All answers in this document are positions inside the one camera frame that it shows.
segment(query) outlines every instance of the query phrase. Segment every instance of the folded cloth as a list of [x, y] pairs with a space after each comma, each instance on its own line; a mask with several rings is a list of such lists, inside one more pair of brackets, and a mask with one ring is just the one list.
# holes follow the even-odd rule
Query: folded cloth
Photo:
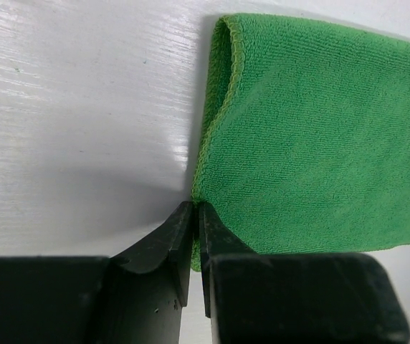
[[259, 253], [410, 244], [410, 43], [222, 17], [192, 198]]

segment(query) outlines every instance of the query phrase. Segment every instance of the white surface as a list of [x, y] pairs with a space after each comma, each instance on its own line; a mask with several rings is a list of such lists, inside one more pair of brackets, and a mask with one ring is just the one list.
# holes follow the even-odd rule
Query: white surface
[[[0, 254], [115, 254], [189, 194], [220, 14], [410, 39], [410, 1], [0, 0]], [[376, 256], [410, 318], [410, 247]], [[210, 343], [198, 274], [181, 343]]]

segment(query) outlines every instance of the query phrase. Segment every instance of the green cloth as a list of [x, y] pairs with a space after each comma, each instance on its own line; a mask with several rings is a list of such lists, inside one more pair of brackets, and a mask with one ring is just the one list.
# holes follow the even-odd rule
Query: green cloth
[[410, 43], [222, 17], [192, 198], [260, 253], [410, 244]]

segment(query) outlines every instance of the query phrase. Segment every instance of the green fabric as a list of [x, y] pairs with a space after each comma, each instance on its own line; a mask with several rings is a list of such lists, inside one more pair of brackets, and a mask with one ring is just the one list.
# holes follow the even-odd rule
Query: green fabric
[[410, 43], [221, 18], [192, 198], [261, 253], [410, 244]]

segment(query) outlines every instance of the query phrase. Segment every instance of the green towel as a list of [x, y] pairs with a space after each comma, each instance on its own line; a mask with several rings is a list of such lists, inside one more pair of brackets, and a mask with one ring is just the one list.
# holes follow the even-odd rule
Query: green towel
[[410, 244], [410, 43], [222, 17], [192, 198], [260, 253]]

